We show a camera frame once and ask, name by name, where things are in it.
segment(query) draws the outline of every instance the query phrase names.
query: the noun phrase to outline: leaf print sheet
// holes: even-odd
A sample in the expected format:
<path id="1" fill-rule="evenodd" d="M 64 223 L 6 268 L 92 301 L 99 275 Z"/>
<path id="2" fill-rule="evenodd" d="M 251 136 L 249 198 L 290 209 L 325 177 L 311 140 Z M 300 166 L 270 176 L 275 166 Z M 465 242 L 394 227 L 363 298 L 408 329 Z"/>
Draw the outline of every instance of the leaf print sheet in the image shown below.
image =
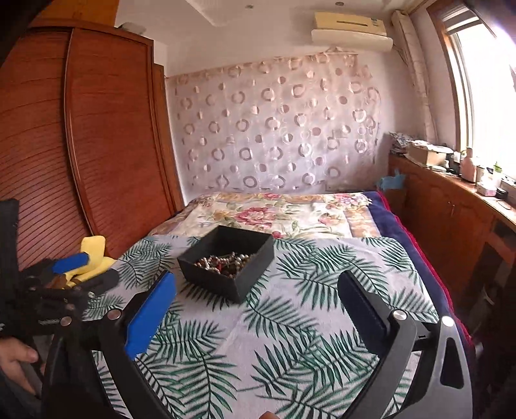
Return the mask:
<path id="1" fill-rule="evenodd" d="M 351 270 L 369 292 L 417 320 L 437 312 L 403 247 L 388 237 L 276 239 L 275 259 L 244 303 L 233 304 L 184 280 L 176 257 L 198 239 L 146 237 L 114 265 L 119 285 L 90 302 L 86 319 L 123 308 L 167 269 L 178 295 L 136 363 L 173 418 L 338 418 L 378 363 L 337 294 Z M 413 353 L 385 410 L 401 407 L 417 367 Z M 106 363 L 94 352 L 113 406 L 130 417 Z"/>

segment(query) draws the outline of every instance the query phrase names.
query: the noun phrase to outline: bed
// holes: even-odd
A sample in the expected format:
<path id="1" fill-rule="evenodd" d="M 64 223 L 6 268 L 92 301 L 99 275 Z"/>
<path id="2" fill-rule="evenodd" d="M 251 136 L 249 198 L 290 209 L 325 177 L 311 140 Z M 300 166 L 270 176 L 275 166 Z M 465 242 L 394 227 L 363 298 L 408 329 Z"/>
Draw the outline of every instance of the bed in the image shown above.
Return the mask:
<path id="1" fill-rule="evenodd" d="M 241 305 L 185 282 L 177 264 L 178 255 L 220 224 L 276 239 L 275 260 Z M 454 317 L 438 275 L 377 192 L 202 196 L 134 244 L 114 268 L 120 284 L 92 301 L 87 319 L 124 307 L 164 269 L 176 275 L 178 295 L 136 360 L 173 417 L 258 417 L 265 410 L 287 419 L 340 417 L 378 363 L 338 300 L 343 269 L 417 320 Z M 129 415 L 102 356 L 95 356 L 112 404 Z M 400 409 L 418 357 L 413 353 L 385 416 Z"/>

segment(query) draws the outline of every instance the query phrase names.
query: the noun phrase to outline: yellow object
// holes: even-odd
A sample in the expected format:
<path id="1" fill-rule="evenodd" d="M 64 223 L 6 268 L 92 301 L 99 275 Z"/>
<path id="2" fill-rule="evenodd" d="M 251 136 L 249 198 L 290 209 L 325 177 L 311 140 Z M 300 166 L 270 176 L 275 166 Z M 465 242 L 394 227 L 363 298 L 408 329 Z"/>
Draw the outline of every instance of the yellow object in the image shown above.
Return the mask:
<path id="1" fill-rule="evenodd" d="M 75 275 L 81 275 L 96 269 L 104 257 L 106 238 L 104 236 L 85 237 L 80 244 L 80 251 L 87 253 L 90 260 L 87 265 L 65 272 L 66 280 L 70 281 Z"/>
<path id="2" fill-rule="evenodd" d="M 337 29 L 387 36 L 385 25 L 379 19 L 354 14 L 315 12 L 316 29 Z"/>
<path id="3" fill-rule="evenodd" d="M 75 285 L 77 285 L 77 282 L 84 282 L 84 281 L 87 281 L 88 279 L 96 277 L 97 275 L 100 275 L 101 273 L 104 273 L 105 271 L 107 271 L 112 266 L 113 263 L 115 263 L 115 259 L 104 256 L 102 258 L 101 262 L 98 264 L 98 266 L 95 269 L 88 271 L 86 273 L 83 273 L 81 275 L 77 275 L 76 277 L 73 278 L 73 282 L 69 281 L 67 283 L 67 286 L 72 288 Z"/>

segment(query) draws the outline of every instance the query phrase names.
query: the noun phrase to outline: metal screw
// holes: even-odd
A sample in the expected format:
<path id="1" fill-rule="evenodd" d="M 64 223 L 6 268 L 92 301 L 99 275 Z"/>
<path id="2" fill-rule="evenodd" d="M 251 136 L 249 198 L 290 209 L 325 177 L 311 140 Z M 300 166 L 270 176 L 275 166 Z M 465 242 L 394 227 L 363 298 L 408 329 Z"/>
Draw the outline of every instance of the metal screw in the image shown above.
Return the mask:
<path id="1" fill-rule="evenodd" d="M 61 319 L 61 326 L 69 326 L 70 323 L 72 322 L 72 318 L 70 316 L 65 316 Z"/>
<path id="2" fill-rule="evenodd" d="M 407 314 L 404 311 L 402 311 L 402 310 L 394 310 L 392 312 L 392 316 L 396 320 L 406 320 L 407 319 Z"/>
<path id="3" fill-rule="evenodd" d="M 455 324 L 454 320 L 449 316 L 443 316 L 441 320 L 443 324 L 448 327 L 453 327 L 453 325 Z"/>
<path id="4" fill-rule="evenodd" d="M 120 316 L 122 315 L 122 312 L 118 309 L 114 309 L 114 310 L 109 310 L 107 312 L 107 318 L 109 320 L 116 320 L 117 318 L 119 318 Z"/>

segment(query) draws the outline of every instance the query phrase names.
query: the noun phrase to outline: wooden wardrobe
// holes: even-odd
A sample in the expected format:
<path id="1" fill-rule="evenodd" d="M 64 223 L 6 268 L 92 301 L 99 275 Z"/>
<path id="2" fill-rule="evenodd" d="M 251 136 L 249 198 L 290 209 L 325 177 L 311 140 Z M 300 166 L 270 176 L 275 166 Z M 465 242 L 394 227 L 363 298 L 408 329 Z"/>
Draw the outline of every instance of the wooden wardrobe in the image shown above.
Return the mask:
<path id="1" fill-rule="evenodd" d="M 106 237 L 119 257 L 183 207 L 153 41 L 36 21 L 0 68 L 0 199 L 20 201 L 20 269 Z"/>

